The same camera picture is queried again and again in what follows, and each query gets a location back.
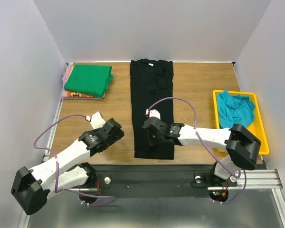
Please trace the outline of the black polo shirt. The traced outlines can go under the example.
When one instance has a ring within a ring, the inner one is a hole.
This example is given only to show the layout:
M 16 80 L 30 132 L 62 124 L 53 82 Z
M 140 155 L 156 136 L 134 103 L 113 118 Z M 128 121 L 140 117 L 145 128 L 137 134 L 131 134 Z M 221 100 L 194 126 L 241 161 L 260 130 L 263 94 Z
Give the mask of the black polo shirt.
M 147 108 L 158 100 L 173 96 L 173 75 L 172 61 L 140 59 L 132 60 L 130 63 L 135 158 L 174 159 L 174 145 L 160 143 L 151 146 L 147 131 L 143 129 Z

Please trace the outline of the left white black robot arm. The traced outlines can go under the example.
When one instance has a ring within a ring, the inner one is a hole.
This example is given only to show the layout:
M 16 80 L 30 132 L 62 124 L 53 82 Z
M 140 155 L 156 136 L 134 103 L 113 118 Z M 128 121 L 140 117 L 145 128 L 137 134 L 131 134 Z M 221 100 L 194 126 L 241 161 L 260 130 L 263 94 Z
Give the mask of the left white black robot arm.
M 85 159 L 100 153 L 124 137 L 113 118 L 99 128 L 84 132 L 69 147 L 48 161 L 17 170 L 11 194 L 27 215 L 42 209 L 56 194 L 72 187 L 100 187 L 96 170 Z

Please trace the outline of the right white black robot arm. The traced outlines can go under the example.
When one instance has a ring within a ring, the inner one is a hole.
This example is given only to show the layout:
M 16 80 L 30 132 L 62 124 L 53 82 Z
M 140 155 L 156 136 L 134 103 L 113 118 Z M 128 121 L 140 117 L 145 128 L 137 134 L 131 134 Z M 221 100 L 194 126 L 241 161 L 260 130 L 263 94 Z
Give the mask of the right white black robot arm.
M 183 123 L 167 125 L 153 116 L 144 122 L 143 129 L 147 131 L 151 145 L 200 145 L 227 152 L 222 160 L 216 159 L 214 170 L 209 173 L 209 180 L 214 185 L 220 185 L 240 170 L 256 169 L 261 141 L 240 124 L 224 129 L 195 128 Z

